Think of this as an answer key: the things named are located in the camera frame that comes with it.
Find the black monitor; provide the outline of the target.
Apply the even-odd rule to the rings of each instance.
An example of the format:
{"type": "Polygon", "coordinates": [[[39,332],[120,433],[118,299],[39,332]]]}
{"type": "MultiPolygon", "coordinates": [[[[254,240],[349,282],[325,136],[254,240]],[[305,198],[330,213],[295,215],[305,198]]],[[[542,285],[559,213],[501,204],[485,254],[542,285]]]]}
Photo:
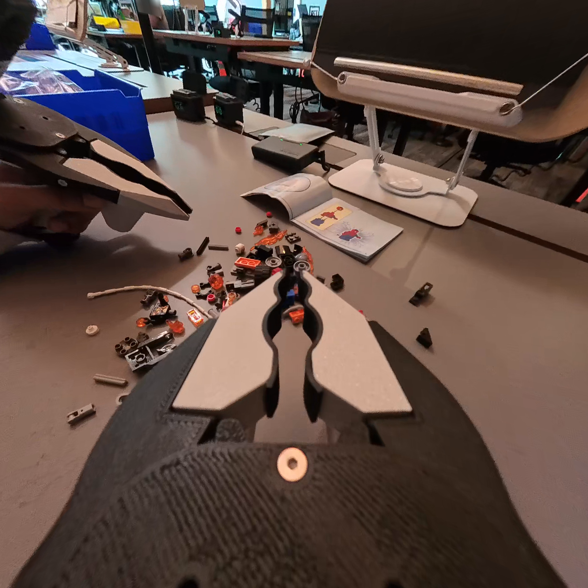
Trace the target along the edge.
{"type": "Polygon", "coordinates": [[[524,142],[587,128],[587,1],[327,1],[330,98],[524,142]]]}

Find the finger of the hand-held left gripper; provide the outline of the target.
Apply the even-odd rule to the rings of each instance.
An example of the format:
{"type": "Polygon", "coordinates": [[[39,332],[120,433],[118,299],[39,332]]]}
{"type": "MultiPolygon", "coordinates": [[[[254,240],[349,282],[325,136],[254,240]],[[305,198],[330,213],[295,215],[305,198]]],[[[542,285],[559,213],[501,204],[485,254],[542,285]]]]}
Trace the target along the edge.
{"type": "Polygon", "coordinates": [[[111,217],[127,222],[143,214],[181,221],[187,221],[190,217],[190,212],[174,200],[177,193],[148,168],[140,170],[142,164],[123,164],[121,171],[124,176],[90,158],[67,158],[63,165],[70,171],[118,191],[117,202],[109,212],[111,217]]]}
{"type": "Polygon", "coordinates": [[[149,167],[132,155],[95,139],[90,142],[91,158],[108,168],[119,182],[121,197],[128,205],[162,217],[188,217],[192,208],[149,167]]]}

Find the wooden top desk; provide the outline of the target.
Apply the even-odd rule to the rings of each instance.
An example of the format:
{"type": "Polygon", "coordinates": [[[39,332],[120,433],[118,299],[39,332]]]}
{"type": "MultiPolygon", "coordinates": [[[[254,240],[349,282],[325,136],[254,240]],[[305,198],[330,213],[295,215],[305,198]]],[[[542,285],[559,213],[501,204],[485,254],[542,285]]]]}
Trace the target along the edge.
{"type": "Polygon", "coordinates": [[[310,73],[311,53],[305,51],[240,51],[238,59],[245,70],[254,73],[260,84],[261,113],[270,115],[273,98],[273,117],[283,119],[285,86],[318,93],[310,73]]]}
{"type": "Polygon", "coordinates": [[[171,54],[184,55],[189,70],[202,72],[202,61],[221,62],[230,68],[239,67],[239,52],[286,51],[299,48],[300,42],[284,38],[229,36],[219,38],[199,32],[154,30],[156,40],[164,40],[171,54]]]}

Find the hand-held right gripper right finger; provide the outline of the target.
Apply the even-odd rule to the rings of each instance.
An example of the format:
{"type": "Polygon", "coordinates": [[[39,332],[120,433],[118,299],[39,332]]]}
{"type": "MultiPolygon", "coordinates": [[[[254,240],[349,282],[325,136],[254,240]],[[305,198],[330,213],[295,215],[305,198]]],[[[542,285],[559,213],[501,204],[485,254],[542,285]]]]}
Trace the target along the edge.
{"type": "Polygon", "coordinates": [[[413,409],[369,322],[307,270],[299,272],[299,296],[311,343],[303,383],[310,422],[383,442],[376,422],[413,409]]]}

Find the clear plastic bag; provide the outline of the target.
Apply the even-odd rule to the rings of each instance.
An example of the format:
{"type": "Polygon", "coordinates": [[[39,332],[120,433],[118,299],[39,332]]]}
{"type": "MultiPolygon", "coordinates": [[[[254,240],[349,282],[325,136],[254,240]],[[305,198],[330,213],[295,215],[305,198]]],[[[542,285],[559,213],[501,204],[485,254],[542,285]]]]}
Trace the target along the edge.
{"type": "Polygon", "coordinates": [[[62,72],[48,69],[9,71],[1,77],[1,94],[33,96],[84,92],[84,88],[62,72]]]}

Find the black power box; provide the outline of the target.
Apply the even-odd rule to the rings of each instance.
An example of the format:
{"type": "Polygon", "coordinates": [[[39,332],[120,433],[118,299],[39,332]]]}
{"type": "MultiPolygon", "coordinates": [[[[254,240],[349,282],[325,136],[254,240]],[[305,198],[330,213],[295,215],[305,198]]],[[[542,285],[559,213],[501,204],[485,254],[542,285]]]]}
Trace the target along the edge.
{"type": "Polygon", "coordinates": [[[302,172],[308,166],[322,161],[317,146],[268,136],[252,146],[258,161],[291,174],[302,172]]]}

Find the blue plastic bin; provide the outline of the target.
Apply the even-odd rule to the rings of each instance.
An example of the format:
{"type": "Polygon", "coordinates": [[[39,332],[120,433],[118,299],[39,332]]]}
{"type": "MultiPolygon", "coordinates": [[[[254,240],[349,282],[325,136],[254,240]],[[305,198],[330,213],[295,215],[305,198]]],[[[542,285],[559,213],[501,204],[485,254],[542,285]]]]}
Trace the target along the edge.
{"type": "Polygon", "coordinates": [[[68,76],[74,71],[72,78],[84,92],[16,97],[63,114],[114,141],[143,162],[155,157],[143,97],[137,86],[101,71],[93,71],[92,75],[78,70],[55,71],[68,76]]]}

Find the person's left hand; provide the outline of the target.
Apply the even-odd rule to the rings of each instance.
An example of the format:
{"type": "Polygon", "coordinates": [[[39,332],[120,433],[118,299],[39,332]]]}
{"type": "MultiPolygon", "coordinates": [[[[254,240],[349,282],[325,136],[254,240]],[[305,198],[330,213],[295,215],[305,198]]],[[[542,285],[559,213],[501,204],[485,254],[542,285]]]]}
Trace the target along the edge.
{"type": "Polygon", "coordinates": [[[18,232],[38,226],[51,232],[80,234],[107,204],[67,187],[50,187],[33,173],[1,163],[1,230],[18,232]]]}

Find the pile of lego pieces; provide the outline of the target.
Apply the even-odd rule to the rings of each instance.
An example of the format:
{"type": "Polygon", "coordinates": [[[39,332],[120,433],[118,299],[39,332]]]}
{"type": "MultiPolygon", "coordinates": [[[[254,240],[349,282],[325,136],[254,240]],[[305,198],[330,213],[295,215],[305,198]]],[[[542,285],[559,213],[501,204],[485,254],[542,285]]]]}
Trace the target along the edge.
{"type": "Polygon", "coordinates": [[[115,346],[116,353],[126,358],[130,369],[138,372],[151,369],[159,364],[175,348],[173,344],[175,338],[185,333],[185,325],[173,309],[171,300],[179,300],[188,305],[187,320],[193,324],[196,330],[195,334],[199,338],[195,343],[195,351],[192,352],[185,367],[181,368],[178,382],[174,384],[173,401],[206,336],[221,313],[239,302],[272,275],[281,270],[284,271],[282,315],[293,314],[300,319],[304,317],[304,309],[299,296],[299,272],[307,270],[312,274],[312,257],[307,250],[300,246],[295,246],[294,251],[290,251],[287,247],[272,248],[281,240],[290,241],[292,236],[288,231],[273,232],[255,243],[250,250],[247,250],[243,244],[236,246],[238,257],[234,262],[234,274],[237,278],[235,281],[224,281],[220,264],[209,266],[207,269],[208,282],[196,284],[192,289],[193,294],[200,298],[203,296],[207,298],[210,303],[208,311],[179,292],[153,285],[125,286],[101,292],[89,292],[86,297],[96,299],[117,293],[142,292],[144,296],[141,304],[149,312],[137,320],[137,328],[167,326],[167,331],[156,336],[140,334],[135,339],[128,337],[115,346]]]}

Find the black office chair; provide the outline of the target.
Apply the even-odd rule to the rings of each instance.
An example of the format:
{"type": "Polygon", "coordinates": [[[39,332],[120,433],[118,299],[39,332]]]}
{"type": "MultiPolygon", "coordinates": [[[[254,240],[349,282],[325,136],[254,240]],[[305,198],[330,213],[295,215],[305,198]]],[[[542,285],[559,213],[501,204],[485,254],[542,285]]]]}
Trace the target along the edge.
{"type": "Polygon", "coordinates": [[[214,76],[208,84],[218,92],[227,93],[239,99],[244,105],[261,97],[259,82],[236,76],[214,76]]]}

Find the grey flat pad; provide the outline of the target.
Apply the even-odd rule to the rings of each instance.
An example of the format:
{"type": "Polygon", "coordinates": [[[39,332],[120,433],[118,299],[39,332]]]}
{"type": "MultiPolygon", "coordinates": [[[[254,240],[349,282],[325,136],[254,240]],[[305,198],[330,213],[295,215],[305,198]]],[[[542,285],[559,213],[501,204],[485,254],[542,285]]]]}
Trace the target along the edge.
{"type": "Polygon", "coordinates": [[[283,128],[268,128],[259,130],[258,136],[277,137],[283,140],[298,143],[316,143],[322,142],[334,135],[333,129],[310,125],[306,123],[296,123],[283,128]]]}

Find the lego instruction booklet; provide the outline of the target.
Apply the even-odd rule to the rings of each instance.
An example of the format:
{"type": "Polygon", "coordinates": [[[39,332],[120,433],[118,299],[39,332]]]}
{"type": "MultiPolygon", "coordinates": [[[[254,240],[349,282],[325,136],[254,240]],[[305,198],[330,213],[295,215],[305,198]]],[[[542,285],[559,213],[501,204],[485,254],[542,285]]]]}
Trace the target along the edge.
{"type": "Polygon", "coordinates": [[[400,226],[333,197],[328,181],[312,174],[297,173],[241,197],[257,195],[279,202],[292,224],[358,261],[370,261],[403,233],[400,226]]]}

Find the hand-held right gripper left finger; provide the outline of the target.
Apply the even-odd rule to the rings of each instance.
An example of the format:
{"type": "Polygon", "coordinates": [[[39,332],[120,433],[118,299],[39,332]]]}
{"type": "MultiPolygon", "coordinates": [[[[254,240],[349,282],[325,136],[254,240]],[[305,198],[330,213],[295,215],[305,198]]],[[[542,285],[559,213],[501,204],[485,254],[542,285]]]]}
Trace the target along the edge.
{"type": "Polygon", "coordinates": [[[220,314],[173,400],[174,412],[233,419],[249,433],[274,415],[280,384],[273,340],[283,297],[281,270],[220,314]]]}

